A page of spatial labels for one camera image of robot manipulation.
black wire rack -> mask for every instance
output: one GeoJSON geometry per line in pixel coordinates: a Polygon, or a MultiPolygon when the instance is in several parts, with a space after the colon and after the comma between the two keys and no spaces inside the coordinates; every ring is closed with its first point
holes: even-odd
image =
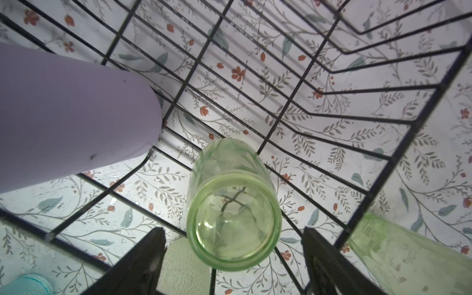
{"type": "MultiPolygon", "coordinates": [[[[318,34],[320,34],[321,36],[324,37],[324,40],[321,42],[319,48],[316,50],[316,52],[314,54],[312,54],[312,53],[308,52],[303,46],[301,46],[294,38],[292,38],[288,34],[284,33],[284,31],[279,26],[277,26],[277,24],[275,24],[273,21],[271,21],[266,15],[264,15],[264,13],[258,11],[252,5],[248,5],[249,9],[251,9],[255,14],[257,14],[265,22],[270,24],[280,34],[282,34],[283,36],[285,36],[286,38],[291,40],[292,44],[294,46],[298,47],[304,54],[306,54],[306,56],[311,58],[311,62],[309,63],[309,66],[306,68],[305,72],[302,75],[300,75],[296,71],[294,71],[289,65],[287,65],[285,62],[283,62],[280,58],[275,56],[272,52],[270,52],[269,50],[266,50],[265,47],[262,44],[260,44],[257,40],[252,38],[248,33],[246,33],[243,29],[241,29],[233,21],[231,21],[228,17],[226,17],[226,13],[231,8],[231,5],[233,4],[234,0],[228,0],[228,2],[226,3],[226,6],[222,10],[222,12],[220,12],[218,9],[216,9],[207,0],[199,0],[199,2],[202,3],[206,8],[213,11],[215,14],[217,14],[219,16],[218,21],[216,22],[216,24],[214,25],[213,29],[211,30],[211,32],[209,34],[206,34],[205,32],[203,32],[196,24],[192,23],[185,16],[183,16],[182,14],[177,12],[165,0],[157,0],[157,1],[160,2],[160,4],[165,6],[172,13],[174,13],[177,17],[182,19],[185,23],[187,23],[193,29],[195,29],[197,32],[199,32],[201,35],[203,35],[204,37],[207,38],[207,40],[204,43],[204,45],[203,45],[200,53],[198,54],[198,56],[194,56],[193,54],[191,54],[190,52],[188,52],[187,50],[185,50],[184,48],[179,46],[176,42],[174,42],[172,39],[168,38],[160,30],[156,29],[154,26],[149,24],[142,17],[137,15],[136,10],[141,5],[141,0],[136,0],[133,3],[133,5],[131,6],[131,8],[128,8],[126,5],[121,3],[119,0],[115,0],[115,2],[122,9],[124,9],[127,12],[127,16],[126,16],[124,22],[121,24],[121,27],[118,29],[118,31],[114,30],[110,25],[108,25],[103,20],[101,20],[98,16],[96,16],[93,12],[91,12],[85,5],[83,5],[79,0],[70,0],[70,2],[72,2],[74,5],[76,5],[84,13],[88,14],[90,17],[92,17],[94,20],[96,20],[100,25],[107,28],[110,32],[112,32],[115,35],[114,40],[112,41],[112,43],[109,46],[106,53],[103,53],[100,50],[98,50],[97,48],[93,47],[90,43],[88,43],[87,41],[85,41],[84,39],[82,39],[81,37],[79,37],[78,35],[73,33],[72,31],[70,31],[67,27],[65,27],[62,24],[58,23],[56,20],[54,20],[48,14],[46,14],[42,10],[38,9],[35,5],[29,3],[26,0],[18,0],[18,2],[22,3],[23,5],[28,7],[30,10],[36,12],[42,18],[49,21],[52,25],[54,25],[58,29],[62,30],[63,32],[67,33],[68,35],[72,36],[73,38],[75,38],[76,40],[81,42],[83,45],[85,45],[89,49],[93,50],[98,55],[100,55],[103,58],[102,61],[101,61],[102,65],[106,65],[107,63],[111,63],[114,66],[116,66],[117,68],[125,70],[125,68],[123,66],[121,66],[119,63],[115,62],[113,59],[110,58],[110,56],[113,53],[113,51],[114,51],[116,45],[118,44],[118,42],[123,41],[123,42],[127,43],[128,45],[130,45],[131,47],[133,47],[138,52],[140,52],[141,54],[143,54],[145,57],[147,57],[149,60],[154,62],[156,65],[159,65],[160,67],[162,67],[162,69],[166,70],[170,75],[172,75],[175,79],[177,79],[179,82],[181,82],[182,86],[180,87],[177,95],[175,96],[175,98],[173,100],[166,97],[162,93],[156,91],[155,89],[153,89],[154,92],[156,93],[156,95],[158,95],[159,97],[161,97],[162,99],[164,99],[165,101],[170,103],[170,108],[168,109],[168,111],[164,115],[163,122],[166,122],[166,120],[171,115],[172,111],[177,109],[177,110],[185,113],[186,116],[190,117],[195,122],[198,122],[201,125],[202,128],[211,131],[214,135],[216,135],[220,138],[224,137],[220,132],[218,132],[217,130],[215,130],[211,126],[205,124],[199,118],[192,115],[190,112],[188,112],[187,110],[185,110],[183,107],[181,107],[178,104],[179,99],[182,97],[182,94],[184,93],[185,89],[188,87],[188,88],[192,89],[192,91],[194,91],[194,92],[198,93],[200,96],[202,96],[208,102],[210,102],[213,106],[220,109],[226,115],[228,115],[229,117],[231,117],[232,119],[237,121],[239,124],[243,125],[244,127],[248,128],[249,130],[254,132],[256,135],[258,135],[263,140],[262,144],[260,145],[260,147],[257,151],[258,154],[261,153],[261,151],[264,149],[264,147],[266,146],[267,143],[270,143],[275,148],[277,148],[280,151],[282,151],[283,153],[285,153],[287,156],[290,156],[294,159],[297,159],[298,161],[302,162],[303,164],[305,164],[305,165],[307,165],[307,166],[309,166],[309,167],[311,167],[311,168],[313,168],[313,169],[329,176],[330,178],[335,179],[338,182],[340,182],[340,183],[342,183],[342,184],[344,184],[344,185],[346,185],[346,186],[348,186],[348,187],[364,194],[365,198],[362,200],[362,202],[360,203],[358,208],[355,210],[355,212],[352,215],[352,217],[350,218],[350,220],[347,223],[344,223],[341,220],[339,220],[336,216],[334,216],[329,210],[327,210],[326,208],[321,206],[319,203],[317,203],[315,200],[313,200],[309,195],[304,193],[296,185],[291,183],[289,180],[286,180],[276,170],[274,170],[270,166],[266,165],[267,169],[270,170],[270,172],[272,172],[274,175],[276,175],[277,177],[282,179],[291,188],[293,188],[296,192],[298,192],[304,199],[306,199],[309,203],[316,206],[320,211],[325,213],[329,218],[331,218],[335,223],[337,223],[343,229],[341,235],[338,237],[338,239],[334,243],[334,247],[336,247],[337,249],[340,249],[341,246],[347,241],[350,234],[355,229],[357,223],[362,218],[363,214],[367,211],[370,204],[374,201],[375,196],[378,194],[379,190],[382,188],[382,186],[387,181],[388,177],[392,173],[392,171],[395,168],[396,164],[400,161],[402,155],[407,150],[408,146],[410,145],[410,143],[414,139],[415,135],[419,132],[420,128],[423,126],[425,121],[431,115],[431,113],[433,112],[433,110],[435,109],[437,104],[439,103],[441,97],[443,96],[445,91],[448,89],[448,87],[451,85],[452,81],[454,80],[454,78],[459,73],[459,70],[461,69],[461,67],[465,64],[465,62],[466,62],[467,58],[469,57],[469,55],[471,53],[471,50],[472,50],[472,37],[471,37],[467,41],[467,43],[465,45],[462,45],[462,46],[455,46],[455,47],[452,47],[452,48],[441,49],[441,50],[437,50],[437,51],[430,51],[430,52],[427,52],[427,53],[414,54],[414,55],[405,56],[405,57],[401,57],[401,58],[397,58],[397,59],[386,60],[386,61],[383,61],[383,62],[376,62],[376,63],[372,63],[372,64],[359,65],[359,66],[355,66],[355,67],[352,67],[352,68],[347,68],[347,69],[342,69],[342,70],[334,70],[333,71],[333,70],[330,70],[329,68],[327,68],[325,65],[323,65],[322,62],[318,59],[321,51],[323,50],[323,47],[327,43],[329,43],[331,46],[336,48],[343,55],[354,54],[354,53],[357,53],[357,52],[360,52],[360,51],[363,51],[363,50],[366,50],[366,49],[375,48],[375,47],[383,45],[383,44],[388,44],[390,42],[400,40],[400,39],[403,39],[403,38],[406,38],[406,37],[409,37],[409,36],[412,36],[412,35],[415,35],[415,34],[426,32],[428,30],[431,30],[431,29],[434,29],[434,28],[437,28],[437,27],[448,25],[448,24],[453,23],[453,22],[458,22],[458,21],[467,19],[469,17],[472,17],[472,12],[464,13],[464,14],[458,15],[456,17],[452,17],[452,18],[446,19],[444,21],[437,22],[437,23],[432,24],[432,25],[428,25],[428,26],[425,26],[425,27],[421,27],[421,28],[409,31],[409,32],[404,33],[404,34],[399,34],[397,36],[388,38],[386,40],[376,42],[376,43],[373,43],[373,44],[370,44],[370,45],[367,45],[367,46],[364,46],[364,47],[360,47],[360,48],[352,50],[352,51],[346,51],[346,50],[342,49],[340,46],[338,46],[336,44],[336,42],[331,39],[331,35],[332,35],[333,31],[335,30],[336,26],[339,24],[339,22],[342,22],[343,24],[345,24],[349,29],[351,29],[357,35],[364,35],[364,34],[368,34],[368,33],[372,32],[374,30],[380,29],[380,28],[382,28],[382,27],[384,27],[388,24],[391,24],[393,22],[399,21],[399,20],[401,20],[405,17],[408,17],[408,16],[413,15],[415,13],[421,12],[422,10],[424,10],[426,8],[429,8],[433,5],[437,5],[437,4],[439,4],[439,3],[441,3],[445,0],[435,0],[435,1],[429,2],[427,4],[424,4],[424,5],[422,5],[418,8],[412,9],[408,12],[405,12],[405,13],[395,17],[395,18],[392,18],[392,19],[390,19],[386,22],[378,24],[378,25],[376,25],[376,26],[374,26],[374,27],[372,27],[368,30],[364,30],[364,31],[359,31],[354,25],[352,25],[349,21],[347,21],[342,16],[341,12],[345,8],[345,6],[349,2],[351,2],[350,0],[345,0],[337,9],[334,8],[333,6],[331,6],[330,4],[328,4],[327,2],[322,0],[321,3],[323,4],[323,6],[325,8],[327,8],[333,14],[333,17],[335,19],[332,27],[327,31],[327,33],[324,33],[314,23],[312,23],[306,17],[304,17],[297,9],[294,8],[294,6],[292,4],[281,0],[282,3],[289,10],[293,11],[309,27],[311,27],[318,34]],[[123,33],[124,33],[126,27],[128,26],[128,24],[130,23],[132,18],[134,18],[134,19],[138,20],[139,22],[141,22],[141,24],[145,25],[146,27],[151,29],[154,33],[156,33],[159,37],[165,39],[170,44],[174,45],[179,51],[181,51],[182,53],[184,53],[185,55],[187,55],[190,59],[192,59],[194,61],[194,64],[191,67],[191,69],[190,69],[190,71],[189,71],[189,73],[188,73],[188,75],[185,79],[183,79],[180,76],[178,76],[177,74],[175,74],[173,71],[168,69],[164,64],[160,63],[158,60],[153,58],[146,51],[144,51],[143,49],[138,47],[131,40],[129,40],[125,36],[123,36],[123,33]],[[211,67],[207,66],[205,63],[202,62],[202,57],[205,54],[206,50],[208,49],[208,46],[210,44],[214,44],[215,46],[218,46],[223,52],[225,52],[228,56],[233,58],[235,61],[239,62],[240,64],[244,64],[243,61],[241,61],[238,57],[236,57],[234,54],[232,54],[226,48],[222,47],[213,38],[215,36],[219,26],[221,25],[221,23],[223,21],[226,21],[228,24],[232,25],[238,32],[243,34],[250,42],[252,42],[255,45],[257,45],[258,47],[260,47],[261,50],[263,50],[266,54],[271,56],[279,64],[283,65],[288,71],[290,71],[294,76],[299,78],[298,84],[295,86],[295,88],[294,88],[293,92],[291,93],[291,95],[288,96],[285,93],[281,92],[275,85],[273,85],[269,81],[266,81],[253,68],[251,68],[250,66],[247,66],[246,70],[248,70],[251,73],[253,73],[254,75],[256,75],[266,85],[268,85],[268,87],[272,88],[275,92],[277,92],[279,95],[281,95],[282,97],[284,97],[287,100],[279,115],[275,115],[272,112],[270,112],[269,110],[267,110],[266,108],[264,108],[262,105],[260,105],[258,102],[256,102],[253,98],[251,98],[248,94],[244,93],[241,89],[234,86],[228,80],[226,80],[225,78],[220,76],[218,73],[216,73],[211,67]],[[363,69],[363,68],[379,67],[379,66],[382,66],[382,65],[394,64],[394,63],[399,63],[399,62],[406,62],[406,61],[409,61],[409,60],[426,58],[426,57],[433,57],[433,56],[447,54],[447,53],[453,53],[453,52],[458,53],[458,56],[457,56],[456,60],[452,63],[452,65],[450,66],[450,68],[448,69],[448,71],[446,72],[444,77],[442,78],[442,80],[437,84],[423,84],[423,85],[409,85],[409,86],[388,87],[388,88],[383,87],[383,88],[368,88],[368,89],[355,89],[355,90],[323,92],[323,91],[320,91],[317,87],[313,86],[309,81],[306,80],[307,75],[309,74],[312,66],[315,65],[315,64],[317,66],[321,67],[324,71],[326,71],[330,74],[338,74],[338,73],[352,72],[352,71],[356,71],[356,70],[363,69]],[[273,125],[271,126],[270,131],[266,135],[263,135],[263,134],[259,133],[257,130],[255,130],[253,127],[251,127],[249,124],[244,122],[242,119],[238,118],[237,116],[235,116],[234,114],[232,114],[231,112],[226,110],[224,107],[219,105],[216,101],[212,100],[210,97],[205,95],[203,92],[199,91],[194,86],[192,86],[189,83],[189,81],[192,78],[195,70],[197,69],[197,67],[199,65],[201,65],[203,68],[205,68],[210,73],[215,75],[218,79],[220,79],[222,82],[224,82],[226,86],[231,87],[236,92],[238,92],[240,95],[247,98],[255,106],[259,107],[261,110],[266,112],[269,116],[274,118],[275,121],[274,121],[273,125]],[[362,116],[347,116],[347,115],[337,115],[337,114],[320,114],[320,113],[310,112],[310,111],[306,110],[304,107],[302,107],[301,105],[299,105],[297,102],[294,101],[294,97],[297,95],[297,92],[298,92],[299,88],[303,84],[305,84],[308,87],[310,87],[311,89],[313,89],[314,92],[316,92],[318,94],[322,94],[322,95],[380,93],[380,92],[408,91],[408,90],[432,90],[433,94],[431,95],[429,100],[426,102],[426,104],[424,105],[424,107],[421,110],[421,112],[419,113],[419,115],[413,120],[390,119],[390,118],[371,118],[371,117],[362,117],[362,116]],[[306,115],[313,116],[313,117],[339,118],[339,119],[359,120],[359,121],[368,121],[368,122],[390,123],[390,124],[406,125],[409,128],[408,128],[408,131],[406,132],[406,134],[404,135],[403,139],[401,140],[401,142],[397,146],[396,150],[393,152],[393,154],[391,156],[388,156],[388,155],[368,151],[368,150],[365,150],[365,149],[362,149],[362,148],[359,148],[359,147],[355,147],[355,146],[351,146],[351,145],[347,145],[347,144],[341,144],[341,143],[337,143],[337,142],[329,140],[329,139],[317,137],[317,136],[314,136],[314,135],[307,135],[307,134],[303,134],[301,132],[298,132],[297,130],[293,129],[290,125],[288,125],[286,122],[284,122],[282,120],[282,117],[284,116],[285,111],[287,111],[287,109],[291,105],[295,105],[302,112],[304,112],[306,115]],[[352,184],[351,182],[349,182],[349,181],[347,181],[347,180],[345,180],[341,177],[338,177],[338,176],[334,175],[333,173],[331,173],[329,171],[326,171],[326,170],[314,165],[313,163],[307,161],[306,159],[303,159],[303,158],[301,158],[301,157],[299,157],[299,156],[297,156],[297,155],[295,155],[295,154],[293,154],[289,151],[284,150],[282,147],[277,145],[275,142],[271,141],[270,136],[274,133],[274,131],[276,130],[276,128],[279,124],[282,124],[283,126],[285,126],[286,128],[290,129],[291,131],[293,131],[294,133],[296,133],[298,135],[306,136],[308,138],[311,138],[311,139],[314,139],[314,140],[317,140],[317,141],[330,143],[330,144],[333,144],[335,146],[339,146],[339,147],[343,147],[343,148],[352,150],[354,152],[362,153],[364,155],[377,157],[377,158],[380,158],[380,159],[383,159],[383,160],[387,161],[387,163],[384,166],[384,168],[382,169],[382,171],[380,172],[379,176],[377,177],[377,179],[375,180],[373,185],[371,186],[371,188],[369,190],[365,190],[361,187],[358,187],[357,185],[352,184]]],[[[0,21],[2,23],[4,23],[7,27],[12,29],[13,31],[17,32],[18,34],[22,35],[23,37],[25,37],[26,39],[28,39],[32,43],[39,46],[44,51],[54,53],[41,40],[39,40],[37,37],[35,37],[31,33],[29,33],[28,31],[26,31],[25,29],[20,27],[18,24],[13,22],[11,19],[9,19],[7,16],[5,16],[1,13],[0,13],[0,21]]],[[[178,134],[173,129],[171,129],[167,126],[164,126],[163,129],[166,132],[168,132],[169,134],[171,134],[174,137],[178,138],[179,140],[185,142],[186,144],[188,144],[189,146],[191,146],[195,150],[201,151],[202,148],[200,146],[198,146],[198,145],[194,144],[193,142],[187,140],[186,138],[184,138],[183,136],[178,134]]],[[[112,185],[110,187],[106,187],[106,186],[98,183],[97,181],[93,180],[92,178],[89,178],[88,176],[86,176],[83,173],[77,174],[77,176],[79,178],[81,178],[84,181],[86,181],[86,182],[94,185],[95,187],[103,190],[103,192],[99,196],[97,196],[94,199],[90,200],[89,203],[87,203],[79,211],[75,212],[72,216],[70,216],[68,219],[66,219],[64,222],[62,222],[60,225],[58,225],[56,228],[54,228],[50,232],[45,232],[44,230],[39,229],[39,228],[35,227],[34,225],[32,225],[32,224],[22,220],[21,218],[13,215],[13,214],[11,214],[7,211],[4,211],[4,210],[0,210],[0,217],[6,219],[9,222],[14,223],[15,225],[17,225],[20,228],[30,232],[31,234],[33,234],[37,238],[39,238],[39,239],[41,239],[45,242],[49,242],[49,243],[61,248],[62,250],[67,251],[71,255],[87,262],[88,264],[91,264],[91,265],[93,265],[93,266],[95,266],[95,267],[97,267],[101,270],[107,271],[108,269],[111,268],[111,266],[103,263],[102,261],[100,261],[98,259],[95,259],[95,258],[87,255],[86,253],[82,252],[81,250],[78,250],[77,248],[75,248],[74,246],[69,245],[69,244],[67,244],[67,243],[65,243],[65,242],[63,242],[63,241],[56,238],[56,236],[59,233],[61,233],[66,227],[68,227],[72,222],[77,220],[82,214],[84,214],[87,210],[89,210],[94,205],[96,205],[100,200],[102,200],[107,195],[111,195],[111,196],[115,197],[119,201],[127,204],[128,206],[132,207],[133,209],[137,210],[138,212],[142,213],[143,215],[155,220],[156,222],[166,226],[167,228],[175,231],[176,233],[178,233],[182,236],[186,236],[186,233],[183,230],[181,230],[178,227],[170,224],[169,222],[163,220],[162,218],[156,216],[155,214],[149,212],[148,210],[140,207],[139,205],[137,205],[134,202],[130,201],[129,199],[121,196],[120,194],[114,192],[114,190],[118,186],[120,186],[130,176],[132,176],[136,171],[138,171],[141,167],[143,167],[146,164],[147,160],[151,157],[151,155],[154,152],[160,153],[162,156],[167,157],[170,160],[174,161],[177,165],[180,165],[184,169],[187,169],[188,171],[191,171],[190,167],[188,167],[184,163],[180,162],[179,160],[175,159],[174,157],[170,156],[166,152],[164,152],[161,149],[154,146],[150,150],[150,152],[148,153],[148,155],[146,156],[146,158],[144,159],[144,161],[140,165],[135,167],[133,170],[131,170],[129,173],[127,173],[124,177],[122,177],[119,181],[117,181],[114,185],[112,185]]],[[[300,237],[302,237],[302,232],[298,229],[298,227],[291,221],[291,219],[283,211],[282,211],[282,216],[288,222],[288,224],[294,229],[294,231],[300,237]]],[[[300,285],[300,283],[296,279],[295,275],[293,274],[292,270],[289,268],[286,261],[282,258],[281,254],[280,254],[280,251],[277,248],[275,248],[275,253],[279,257],[280,261],[283,263],[285,269],[287,270],[287,273],[289,274],[290,278],[293,280],[293,283],[296,286],[296,288],[298,289],[298,291],[301,294],[306,294],[307,290],[309,288],[309,284],[305,287],[305,289],[303,289],[303,287],[300,285]]],[[[216,270],[213,269],[212,273],[211,273],[211,289],[210,289],[210,294],[211,295],[213,295],[214,291],[215,291],[215,278],[216,278],[216,270]]]]}

purple bottle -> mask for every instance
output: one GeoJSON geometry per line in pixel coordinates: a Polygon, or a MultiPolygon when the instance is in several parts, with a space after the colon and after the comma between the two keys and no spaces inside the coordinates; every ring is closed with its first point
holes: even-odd
{"type": "Polygon", "coordinates": [[[0,193],[140,156],[159,100],[139,76],[0,43],[0,193]]]}

transparent green bottle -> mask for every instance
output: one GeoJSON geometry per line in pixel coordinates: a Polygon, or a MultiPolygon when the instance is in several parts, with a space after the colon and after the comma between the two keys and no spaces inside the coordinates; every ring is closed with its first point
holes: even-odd
{"type": "Polygon", "coordinates": [[[391,295],[472,294],[472,259],[367,213],[348,241],[391,295]]]}
{"type": "Polygon", "coordinates": [[[197,256],[219,270],[247,269],[274,249],[282,216],[257,153],[225,138],[205,147],[188,188],[187,237],[197,256]]]}

white floral surface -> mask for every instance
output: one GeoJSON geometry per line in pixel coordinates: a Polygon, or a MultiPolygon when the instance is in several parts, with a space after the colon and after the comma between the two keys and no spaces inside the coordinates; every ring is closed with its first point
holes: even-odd
{"type": "MultiPolygon", "coordinates": [[[[260,135],[265,136],[274,126],[323,37],[279,0],[235,0],[214,37],[220,46],[210,43],[201,56],[202,64],[195,65],[194,61],[207,40],[203,34],[211,32],[227,4],[223,0],[208,2],[215,10],[203,0],[191,3],[143,0],[136,10],[137,17],[131,18],[123,33],[124,39],[118,42],[110,58],[140,75],[169,99],[181,92],[178,104],[182,108],[218,133],[243,139],[258,150],[264,142],[260,135]],[[195,26],[189,25],[175,12],[195,26]],[[292,40],[279,33],[274,25],[292,40]],[[165,67],[155,65],[149,57],[165,67]],[[181,90],[186,79],[191,87],[181,90]],[[244,125],[211,101],[242,119],[244,125]]],[[[342,13],[356,28],[363,30],[428,2],[352,0],[342,13]]],[[[35,0],[31,3],[103,54],[107,52],[114,34],[81,10],[75,1],[35,0]]],[[[85,5],[112,29],[119,30],[133,1],[123,1],[123,6],[119,5],[121,2],[111,0],[79,0],[78,3],[85,5]]],[[[329,3],[339,7],[342,1],[330,0],[329,3]]],[[[289,5],[324,34],[333,24],[332,13],[319,0],[290,1],[289,5]]],[[[102,61],[97,52],[20,2],[4,1],[0,9],[2,14],[55,53],[90,62],[102,61]]],[[[471,10],[470,1],[446,0],[365,35],[356,35],[339,23],[331,39],[337,47],[352,51],[471,10]]],[[[464,19],[354,54],[341,54],[327,43],[318,61],[331,71],[341,70],[461,46],[471,33],[472,24],[469,19],[464,19]]],[[[38,48],[4,24],[0,24],[0,39],[38,48]]],[[[312,113],[414,119],[433,92],[430,89],[322,95],[314,89],[338,92],[436,84],[456,57],[457,52],[454,52],[339,74],[329,74],[319,64],[314,64],[306,76],[306,83],[301,84],[293,103],[261,151],[262,160],[285,178],[282,181],[271,174],[280,207],[300,229],[314,227],[330,242],[334,242],[341,232],[335,222],[292,189],[287,181],[301,188],[343,222],[349,221],[363,196],[297,158],[308,160],[363,189],[370,188],[385,165],[378,158],[309,139],[303,134],[391,155],[407,130],[405,126],[393,124],[315,117],[302,109],[312,113]]],[[[472,247],[472,186],[469,183],[472,176],[471,77],[472,61],[469,60],[371,207],[388,220],[467,256],[472,255],[469,252],[472,247]]],[[[164,113],[169,106],[164,102],[164,113]]],[[[126,117],[126,114],[113,115],[126,117]]],[[[200,147],[218,138],[215,131],[201,127],[193,118],[175,109],[165,125],[200,147]]],[[[156,146],[189,167],[198,153],[166,130],[163,130],[156,146]]],[[[86,175],[110,186],[144,157],[87,171],[86,175]]],[[[188,170],[155,152],[152,159],[116,192],[185,229],[188,176],[188,170]]],[[[71,176],[0,195],[0,201],[2,208],[48,230],[99,193],[92,185],[71,176]]],[[[108,196],[68,227],[60,238],[112,265],[155,226],[159,226],[156,221],[108,196]]],[[[179,236],[169,229],[166,233],[168,243],[179,236]]],[[[0,261],[2,285],[21,273],[35,272],[49,279],[56,293],[77,294],[100,277],[100,273],[89,270],[74,259],[52,258],[56,255],[54,250],[20,234],[10,225],[1,225],[0,237],[4,244],[0,261]]],[[[304,287],[308,275],[299,241],[300,237],[284,220],[278,249],[304,287]]],[[[344,245],[342,253],[365,271],[348,244],[344,245]]],[[[216,294],[299,293],[274,253],[248,271],[218,271],[216,280],[216,294]]]]}

